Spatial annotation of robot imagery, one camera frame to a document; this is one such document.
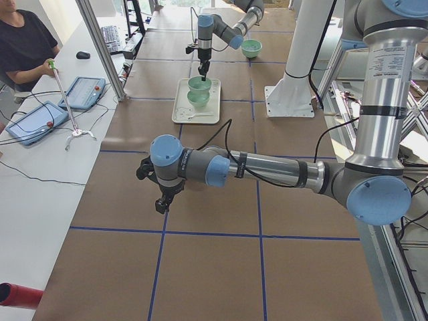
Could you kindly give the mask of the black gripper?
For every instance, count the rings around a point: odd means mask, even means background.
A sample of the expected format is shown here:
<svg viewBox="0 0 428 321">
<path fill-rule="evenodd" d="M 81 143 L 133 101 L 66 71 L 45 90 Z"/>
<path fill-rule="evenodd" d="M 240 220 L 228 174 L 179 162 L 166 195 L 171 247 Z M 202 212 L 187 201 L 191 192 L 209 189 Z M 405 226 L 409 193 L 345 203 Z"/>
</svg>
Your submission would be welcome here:
<svg viewBox="0 0 428 321">
<path fill-rule="evenodd" d="M 173 199 L 176 194 L 180 193 L 185 188 L 184 179 L 173 179 L 173 180 L 164 180 L 157 179 L 156 182 L 160 188 L 162 196 L 160 199 L 155 201 L 155 209 L 161 214 L 165 214 L 169 211 L 169 207 L 173 202 Z"/>
<path fill-rule="evenodd" d="M 201 79 L 205 81 L 207 79 L 207 73 L 209 71 L 209 66 L 210 66 L 211 48 L 209 49 L 199 48 L 198 59 L 200 61 L 198 71 L 199 71 L 199 74 L 201 75 Z"/>
</svg>

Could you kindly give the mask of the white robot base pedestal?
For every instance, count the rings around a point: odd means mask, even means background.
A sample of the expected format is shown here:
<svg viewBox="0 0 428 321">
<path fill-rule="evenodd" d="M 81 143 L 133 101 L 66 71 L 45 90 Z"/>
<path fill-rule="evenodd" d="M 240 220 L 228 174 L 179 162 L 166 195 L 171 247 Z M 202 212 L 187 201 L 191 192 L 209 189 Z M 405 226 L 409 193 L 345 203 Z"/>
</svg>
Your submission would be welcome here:
<svg viewBox="0 0 428 321">
<path fill-rule="evenodd" d="M 275 86 L 265 87 L 270 118 L 314 117 L 309 77 L 335 6 L 328 0 L 301 2 L 284 76 Z"/>
</svg>

